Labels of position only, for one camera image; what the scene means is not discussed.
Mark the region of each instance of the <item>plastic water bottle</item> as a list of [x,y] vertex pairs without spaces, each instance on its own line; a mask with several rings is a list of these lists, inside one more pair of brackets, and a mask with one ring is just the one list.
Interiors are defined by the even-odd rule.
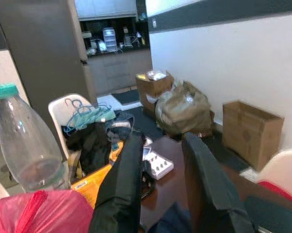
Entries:
[[69,188],[66,167],[53,134],[19,95],[0,85],[0,145],[7,166],[25,192]]

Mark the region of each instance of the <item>wooden table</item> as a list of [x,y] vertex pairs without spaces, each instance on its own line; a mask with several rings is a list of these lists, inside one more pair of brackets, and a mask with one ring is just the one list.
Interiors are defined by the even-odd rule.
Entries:
[[[174,202],[177,202],[184,209],[188,209],[181,143],[163,137],[155,141],[151,147],[160,155],[172,160],[174,170],[157,181],[155,191],[141,203],[140,222],[148,229],[164,215]],[[292,210],[291,201],[248,181],[226,166],[222,167],[238,189],[242,201],[248,196],[256,196]]]

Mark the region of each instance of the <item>power strip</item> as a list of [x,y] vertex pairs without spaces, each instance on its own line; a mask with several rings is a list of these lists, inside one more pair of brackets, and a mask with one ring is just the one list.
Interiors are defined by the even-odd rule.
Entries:
[[151,165],[151,176],[156,179],[160,180],[163,176],[174,169],[174,163],[154,151],[150,151],[143,155],[143,160],[149,161]]

